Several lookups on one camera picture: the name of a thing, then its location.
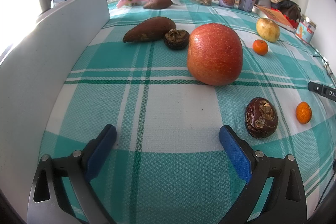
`bed sheet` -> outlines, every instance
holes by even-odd
[[[283,158],[293,154],[304,182],[311,215],[332,174],[336,141],[336,103],[308,91],[314,81],[332,86],[322,63],[295,35],[281,28],[265,56],[252,43],[258,15],[180,0],[163,10],[117,9],[70,72],[51,113],[40,157],[68,156],[100,133],[107,123],[117,128],[117,141],[99,176],[91,184],[117,223],[218,223],[245,182],[238,178],[219,143],[229,124],[254,150]],[[172,51],[163,41],[122,43],[124,34],[154,17],[172,19],[192,32],[206,23],[236,31],[243,46],[243,69],[227,86],[194,79],[187,49]],[[244,111],[254,97],[268,99],[279,125],[265,139],[246,131]],[[313,110],[300,124],[295,108],[306,101]],[[68,181],[73,209],[85,219]],[[272,179],[268,179],[251,218],[260,214]]]

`bolt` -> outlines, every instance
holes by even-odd
[[[260,150],[257,150],[255,152],[255,155],[258,157],[258,158],[262,158],[264,156],[264,152],[260,151]]]
[[[41,157],[42,161],[46,161],[49,158],[49,155],[45,154]]]
[[[82,151],[81,151],[81,150],[76,150],[76,151],[74,151],[74,152],[72,153],[72,155],[73,155],[74,157],[79,157],[81,154],[82,154]]]
[[[295,160],[294,156],[291,155],[291,154],[287,155],[287,158],[288,158],[289,160],[291,160],[291,161]]]

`white panel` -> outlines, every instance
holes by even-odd
[[[56,98],[109,18],[106,0],[66,1],[0,64],[0,188],[24,220],[41,139]]]

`cable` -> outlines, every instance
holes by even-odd
[[[334,164],[333,164],[333,170],[334,170],[334,173],[333,173],[333,175],[331,176],[330,180],[328,181],[328,184],[327,184],[326,188],[324,189],[324,191],[323,191],[323,193],[322,193],[322,196],[320,197],[320,200],[318,201],[318,203],[317,203],[317,205],[316,205],[316,207],[315,207],[315,210],[316,210],[316,208],[320,205],[320,202],[322,201],[322,198],[323,198],[324,194],[326,193],[326,190],[328,189],[328,187],[329,187],[331,181],[333,180],[333,178],[334,178],[334,176],[335,176],[335,174],[336,174],[336,160],[334,161]]]

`bed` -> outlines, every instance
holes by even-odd
[[[68,156],[95,138],[107,123],[117,141],[91,185],[117,223],[218,223],[245,182],[218,139],[230,125],[254,150],[283,158],[293,154],[302,175],[307,215],[315,209],[332,175],[336,103],[308,91],[309,81],[332,86],[310,47],[281,28],[266,56],[252,50],[259,16],[180,0],[163,10],[116,8],[64,82],[43,135],[40,157]],[[163,41],[122,43],[124,34],[147,18],[164,16],[192,32],[206,23],[231,27],[243,45],[243,70],[227,86],[209,86],[186,68],[187,49],[172,51]],[[246,131],[244,111],[254,97],[268,99],[279,117],[277,131],[255,139]],[[312,120],[302,125],[295,108],[306,101]],[[268,179],[250,219],[266,200]],[[64,181],[77,217],[85,219]]]

